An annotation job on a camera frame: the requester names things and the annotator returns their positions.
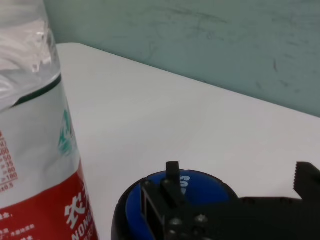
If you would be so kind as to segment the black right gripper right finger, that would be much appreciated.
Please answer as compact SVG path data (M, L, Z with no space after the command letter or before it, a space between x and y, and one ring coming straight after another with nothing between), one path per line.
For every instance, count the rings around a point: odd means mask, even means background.
M293 189L302 200L319 200L320 170L309 162L297 162Z

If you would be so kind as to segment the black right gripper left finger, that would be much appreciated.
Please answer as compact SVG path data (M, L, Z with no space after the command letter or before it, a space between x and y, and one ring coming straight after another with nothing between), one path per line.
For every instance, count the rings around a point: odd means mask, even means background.
M177 161L165 165L165 176L159 183L145 179L141 183L141 214L153 240L178 240L185 226L180 166Z

